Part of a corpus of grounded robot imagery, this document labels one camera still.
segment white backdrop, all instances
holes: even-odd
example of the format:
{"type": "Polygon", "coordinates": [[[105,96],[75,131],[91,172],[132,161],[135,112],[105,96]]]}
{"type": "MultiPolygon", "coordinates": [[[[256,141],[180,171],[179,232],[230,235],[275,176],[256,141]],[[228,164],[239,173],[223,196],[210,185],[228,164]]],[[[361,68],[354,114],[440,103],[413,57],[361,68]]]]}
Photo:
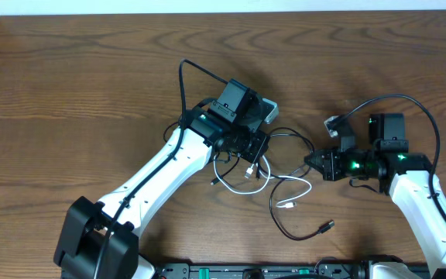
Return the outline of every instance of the white backdrop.
{"type": "Polygon", "coordinates": [[[0,16],[446,9],[446,0],[0,0],[0,16]]]}

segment white cable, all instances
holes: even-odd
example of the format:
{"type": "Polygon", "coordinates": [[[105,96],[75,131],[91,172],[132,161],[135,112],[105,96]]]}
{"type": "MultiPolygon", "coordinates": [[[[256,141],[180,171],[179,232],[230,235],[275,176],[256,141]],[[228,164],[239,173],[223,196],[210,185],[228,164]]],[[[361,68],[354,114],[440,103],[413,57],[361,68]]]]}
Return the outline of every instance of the white cable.
{"type": "Polygon", "coordinates": [[[309,181],[307,181],[307,180],[305,180],[305,179],[302,179],[302,178],[292,177],[292,176],[288,176],[288,175],[279,175],[278,177],[279,177],[279,178],[288,178],[288,179],[292,179],[292,180],[296,180],[296,181],[302,181],[302,182],[304,182],[305,184],[309,185],[309,188],[308,188],[306,191],[304,191],[302,194],[299,194],[299,195],[297,195],[297,196],[295,196],[295,197],[287,198],[287,199],[278,201],[278,202],[275,204],[275,206],[276,206],[277,208],[292,208],[292,207],[294,207],[294,206],[295,206],[295,203],[292,203],[292,201],[295,200],[295,199],[298,199],[298,198],[300,198],[300,197],[305,196],[305,195],[306,195],[307,193],[309,193],[310,190],[313,188],[313,185],[312,185],[309,181]]]}
{"type": "Polygon", "coordinates": [[[262,160],[264,160],[264,163],[266,164],[266,167],[268,168],[268,177],[266,178],[266,182],[264,183],[264,185],[261,188],[255,190],[255,191],[244,192],[244,191],[235,190],[230,184],[228,184],[225,181],[225,179],[221,178],[219,176],[219,174],[218,174],[218,171],[216,170],[216,155],[214,155],[214,158],[213,158],[214,174],[216,174],[216,178],[221,183],[223,183],[223,185],[226,186],[226,188],[228,188],[228,190],[230,190],[230,191],[232,191],[232,192],[234,192],[236,194],[239,194],[239,195],[252,195],[252,194],[256,194],[256,193],[259,193],[260,191],[262,191],[267,186],[267,184],[269,182],[269,179],[271,178],[271,168],[269,167],[268,160],[266,159],[266,157],[264,157],[264,155],[262,155],[262,160]]]}

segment wood grain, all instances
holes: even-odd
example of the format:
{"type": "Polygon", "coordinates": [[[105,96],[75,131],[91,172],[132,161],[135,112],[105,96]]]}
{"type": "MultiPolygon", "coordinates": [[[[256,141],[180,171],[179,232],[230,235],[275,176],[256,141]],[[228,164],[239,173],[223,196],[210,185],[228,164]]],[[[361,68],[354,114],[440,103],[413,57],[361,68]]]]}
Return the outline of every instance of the wood grain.
{"type": "MultiPolygon", "coordinates": [[[[181,57],[278,102],[279,118],[264,129],[293,127],[319,148],[335,144],[322,127],[330,115],[376,95],[412,95],[440,126],[437,173],[446,194],[446,12],[0,17],[0,277],[59,276],[52,255],[70,204],[117,188],[163,145],[162,131],[180,114],[181,57]]],[[[221,94],[207,76],[184,73],[189,106],[221,94]]],[[[353,119],[361,146],[365,117],[381,111],[404,112],[411,150],[434,155],[430,123],[400,100],[353,119]]],[[[302,161],[306,150],[294,140],[271,142],[275,172],[302,161]]],[[[246,167],[229,180],[242,181],[246,167]]],[[[296,234],[329,219],[336,226],[295,243],[269,217],[270,188],[235,196],[210,186],[212,178],[203,169],[162,207],[142,238],[143,254],[195,263],[374,253],[424,261],[399,209],[347,181],[310,175],[313,191],[280,218],[296,234]]],[[[298,190],[288,184],[277,194],[298,190]]]]}

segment green tape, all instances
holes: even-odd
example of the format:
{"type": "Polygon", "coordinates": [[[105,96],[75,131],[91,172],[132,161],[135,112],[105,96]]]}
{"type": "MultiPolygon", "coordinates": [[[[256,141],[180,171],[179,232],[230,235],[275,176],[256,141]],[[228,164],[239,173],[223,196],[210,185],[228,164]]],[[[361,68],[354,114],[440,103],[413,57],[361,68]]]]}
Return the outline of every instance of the green tape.
{"type": "Polygon", "coordinates": [[[209,279],[209,268],[199,269],[199,279],[209,279]]]}

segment wooden table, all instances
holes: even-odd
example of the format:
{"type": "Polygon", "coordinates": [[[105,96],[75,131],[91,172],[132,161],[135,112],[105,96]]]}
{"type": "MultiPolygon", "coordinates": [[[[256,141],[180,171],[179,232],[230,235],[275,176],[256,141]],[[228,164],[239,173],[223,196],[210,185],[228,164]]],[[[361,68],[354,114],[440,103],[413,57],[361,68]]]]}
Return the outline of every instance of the wooden table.
{"type": "MultiPolygon", "coordinates": [[[[59,276],[52,257],[70,204],[117,188],[163,145],[163,130],[180,114],[182,57],[276,101],[280,115],[263,128],[298,129],[317,148],[335,144],[327,117],[373,96],[412,95],[440,127],[446,194],[446,12],[0,17],[0,277],[59,276]]],[[[208,76],[184,73],[189,106],[221,94],[208,76]]],[[[431,125],[404,100],[352,120],[359,146],[367,146],[371,112],[404,112],[410,149],[432,160],[431,125]]],[[[286,138],[273,139],[267,153],[277,173],[305,154],[286,138]]],[[[247,166],[229,180],[242,181],[247,166]]],[[[277,264],[387,253],[424,261],[386,196],[312,173],[313,191],[280,218],[297,235],[329,219],[336,226],[296,243],[269,217],[271,188],[237,196],[210,186],[213,177],[206,167],[157,212],[141,241],[149,259],[277,264]]],[[[285,184],[277,197],[301,187],[285,184]]]]}

